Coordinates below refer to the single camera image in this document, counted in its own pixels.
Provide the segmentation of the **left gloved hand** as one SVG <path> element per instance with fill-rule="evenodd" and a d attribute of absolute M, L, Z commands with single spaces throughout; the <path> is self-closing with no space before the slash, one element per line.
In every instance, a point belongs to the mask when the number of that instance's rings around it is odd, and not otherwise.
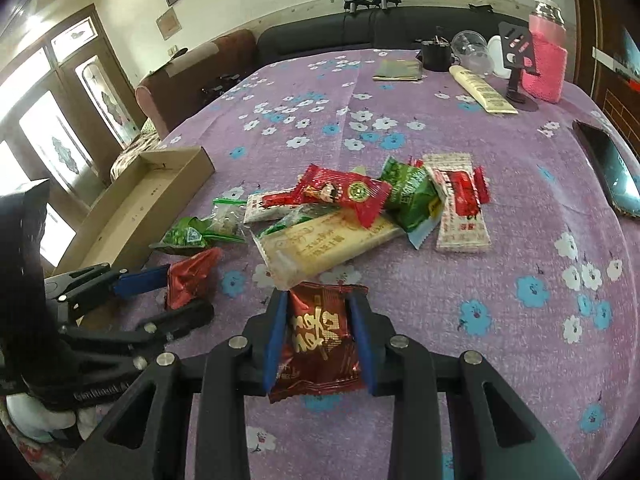
<path fill-rule="evenodd" d="M 111 407 L 111 404 L 100 404 L 55 412 L 27 393 L 6 397 L 6 408 L 13 426 L 25 437 L 38 443 L 70 441 L 76 436 L 85 441 Z"/>

